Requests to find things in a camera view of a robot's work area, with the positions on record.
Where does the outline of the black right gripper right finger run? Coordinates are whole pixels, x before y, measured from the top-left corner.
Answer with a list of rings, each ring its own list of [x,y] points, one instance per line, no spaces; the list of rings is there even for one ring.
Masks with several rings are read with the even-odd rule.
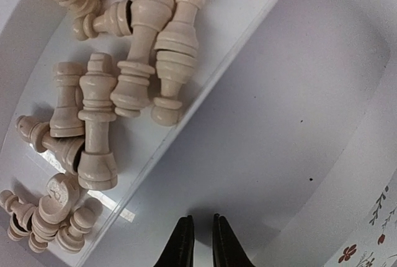
[[[215,214],[212,228],[214,266],[252,266],[225,216]]]

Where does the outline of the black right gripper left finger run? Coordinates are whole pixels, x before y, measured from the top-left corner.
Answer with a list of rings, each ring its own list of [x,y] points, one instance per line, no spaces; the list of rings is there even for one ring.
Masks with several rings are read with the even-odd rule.
[[[155,267],[190,267],[194,264],[194,220],[191,215],[181,217],[174,227]]]

